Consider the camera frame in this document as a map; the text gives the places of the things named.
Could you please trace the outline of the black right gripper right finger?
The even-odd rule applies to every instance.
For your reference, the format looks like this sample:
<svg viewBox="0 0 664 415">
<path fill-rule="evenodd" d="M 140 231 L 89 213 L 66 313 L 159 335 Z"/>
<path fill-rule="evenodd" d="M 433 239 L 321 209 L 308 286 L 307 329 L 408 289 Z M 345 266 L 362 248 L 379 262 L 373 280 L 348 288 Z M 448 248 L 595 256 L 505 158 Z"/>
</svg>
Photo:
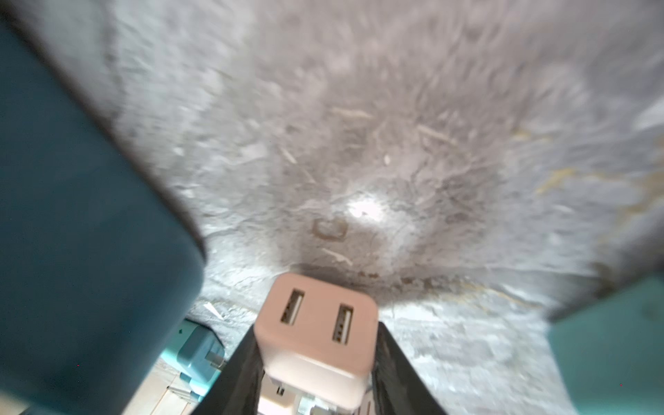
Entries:
<svg viewBox="0 0 664 415">
<path fill-rule="evenodd" d="M 447 415 L 406 358 L 387 326 L 379 322 L 372 371 L 375 413 Z"/>
</svg>

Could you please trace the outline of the dark teal plastic bin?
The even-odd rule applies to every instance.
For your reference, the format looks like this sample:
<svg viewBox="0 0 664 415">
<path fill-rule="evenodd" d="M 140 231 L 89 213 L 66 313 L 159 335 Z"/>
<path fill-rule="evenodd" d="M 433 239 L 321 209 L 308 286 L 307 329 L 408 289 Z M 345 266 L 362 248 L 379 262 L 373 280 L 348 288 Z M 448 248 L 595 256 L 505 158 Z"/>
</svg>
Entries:
<svg viewBox="0 0 664 415">
<path fill-rule="evenodd" d="M 1 387 L 119 414 L 202 288 L 188 228 L 1 25 Z"/>
</svg>

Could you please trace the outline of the pink plug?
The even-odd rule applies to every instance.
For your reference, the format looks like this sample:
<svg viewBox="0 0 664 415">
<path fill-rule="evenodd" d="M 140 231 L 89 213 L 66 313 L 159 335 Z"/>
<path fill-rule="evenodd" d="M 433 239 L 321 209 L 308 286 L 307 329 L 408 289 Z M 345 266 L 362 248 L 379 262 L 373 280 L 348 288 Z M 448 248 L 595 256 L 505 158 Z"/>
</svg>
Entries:
<svg viewBox="0 0 664 415">
<path fill-rule="evenodd" d="M 285 273 L 275 279 L 253 332 L 272 380 L 352 412 L 368 390 L 378 326 L 370 296 Z"/>
</svg>

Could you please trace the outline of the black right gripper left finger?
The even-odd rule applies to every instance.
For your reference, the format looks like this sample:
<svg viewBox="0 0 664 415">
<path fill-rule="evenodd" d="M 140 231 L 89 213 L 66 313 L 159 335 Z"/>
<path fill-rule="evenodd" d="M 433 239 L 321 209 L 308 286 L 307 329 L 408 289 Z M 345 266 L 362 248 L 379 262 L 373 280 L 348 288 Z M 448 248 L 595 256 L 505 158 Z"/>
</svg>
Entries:
<svg viewBox="0 0 664 415">
<path fill-rule="evenodd" d="M 258 414 L 264 374 L 254 326 L 251 326 L 193 415 Z"/>
</svg>

